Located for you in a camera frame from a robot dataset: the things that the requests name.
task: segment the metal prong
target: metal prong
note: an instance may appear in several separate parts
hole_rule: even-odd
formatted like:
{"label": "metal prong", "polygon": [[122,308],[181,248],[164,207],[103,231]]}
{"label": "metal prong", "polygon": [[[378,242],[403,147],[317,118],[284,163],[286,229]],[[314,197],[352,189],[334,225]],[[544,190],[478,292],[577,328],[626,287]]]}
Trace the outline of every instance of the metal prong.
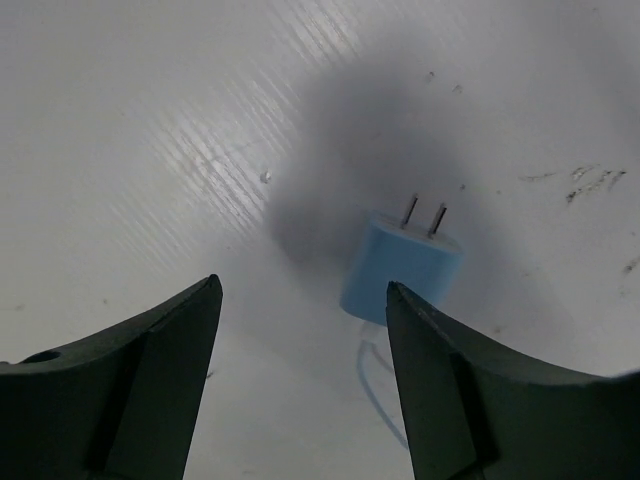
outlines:
{"label": "metal prong", "polygon": [[431,227],[429,228],[429,233],[428,233],[429,238],[432,238],[438,231],[438,228],[440,228],[440,224],[442,223],[442,218],[444,217],[444,214],[446,212],[447,212],[447,205],[445,203],[441,203],[440,208],[438,209],[438,213],[436,213],[436,216],[433,219],[433,222],[431,222]]}
{"label": "metal prong", "polygon": [[413,197],[411,197],[411,202],[409,203],[409,206],[407,207],[407,211],[404,214],[404,218],[402,219],[402,222],[400,223],[400,228],[404,229],[407,224],[409,223],[409,220],[411,219],[411,215],[413,215],[413,210],[416,208],[416,203],[418,203],[418,194],[414,194]]}

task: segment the dirt speck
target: dirt speck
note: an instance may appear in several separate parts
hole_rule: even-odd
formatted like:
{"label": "dirt speck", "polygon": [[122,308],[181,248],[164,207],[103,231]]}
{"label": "dirt speck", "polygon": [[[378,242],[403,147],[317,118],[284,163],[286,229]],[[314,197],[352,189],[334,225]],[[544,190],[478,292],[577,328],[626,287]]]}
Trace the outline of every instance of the dirt speck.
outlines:
{"label": "dirt speck", "polygon": [[637,256],[636,258],[631,260],[629,263],[627,263],[627,265],[622,270],[623,275],[625,276],[629,275],[631,272],[633,272],[636,269],[638,265],[640,265],[640,256]]}
{"label": "dirt speck", "polygon": [[262,172],[262,174],[260,175],[260,181],[265,185],[268,185],[271,181],[271,171],[265,170],[264,172]]}

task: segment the wall charger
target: wall charger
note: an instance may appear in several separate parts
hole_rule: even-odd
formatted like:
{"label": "wall charger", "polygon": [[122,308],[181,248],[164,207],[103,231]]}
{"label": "wall charger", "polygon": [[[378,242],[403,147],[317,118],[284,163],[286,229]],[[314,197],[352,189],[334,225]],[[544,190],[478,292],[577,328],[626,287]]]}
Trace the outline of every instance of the wall charger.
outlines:
{"label": "wall charger", "polygon": [[347,313],[386,325],[389,282],[406,285],[435,306],[444,299],[463,252],[454,239],[439,231],[447,211],[444,203],[428,229],[410,223],[417,202],[414,195],[402,219],[371,214],[340,299]]}

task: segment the white surface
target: white surface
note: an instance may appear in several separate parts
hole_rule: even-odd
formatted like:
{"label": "white surface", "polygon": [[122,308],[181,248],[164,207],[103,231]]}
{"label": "white surface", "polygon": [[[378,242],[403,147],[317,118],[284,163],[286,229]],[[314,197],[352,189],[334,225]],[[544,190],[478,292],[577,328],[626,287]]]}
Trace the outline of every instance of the white surface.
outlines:
{"label": "white surface", "polygon": [[639,23],[636,0],[5,0],[1,356],[218,273],[186,478],[409,479],[336,304],[364,211],[417,191],[468,254],[449,313],[638,367]]}

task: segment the scratch mark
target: scratch mark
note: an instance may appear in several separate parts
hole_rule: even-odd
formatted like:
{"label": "scratch mark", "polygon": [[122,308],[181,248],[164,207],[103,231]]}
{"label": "scratch mark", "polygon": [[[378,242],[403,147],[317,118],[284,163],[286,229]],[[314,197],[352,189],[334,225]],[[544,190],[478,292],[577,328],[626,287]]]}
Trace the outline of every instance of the scratch mark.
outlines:
{"label": "scratch mark", "polygon": [[613,190],[613,187],[615,186],[615,184],[618,183],[620,179],[626,174],[627,174],[626,170],[620,170],[618,173],[616,173],[611,179],[611,183],[609,184],[609,191]]}
{"label": "scratch mark", "polygon": [[578,168],[576,168],[571,173],[571,179],[573,180],[573,183],[576,183],[578,180],[580,180],[582,177],[584,177],[587,173],[589,173],[591,170],[596,168],[596,166],[597,165],[587,165],[586,167],[578,167]]}
{"label": "scratch mark", "polygon": [[640,265],[640,256],[637,256],[636,258],[631,260],[629,263],[627,263],[627,266],[624,267],[624,270],[622,270],[622,273],[625,276],[627,276],[631,272],[633,272],[638,265]]}
{"label": "scratch mark", "polygon": [[566,196],[567,203],[572,203],[579,195],[589,195],[590,193],[600,190],[600,187],[602,187],[611,174],[613,174],[613,171],[605,170],[596,181],[575,189]]}
{"label": "scratch mark", "polygon": [[522,176],[522,177],[518,177],[518,179],[522,180],[523,182],[534,183],[534,182],[539,182],[541,180],[546,180],[547,178],[553,177],[557,173],[558,172],[547,172],[547,173],[543,173],[542,175]]}

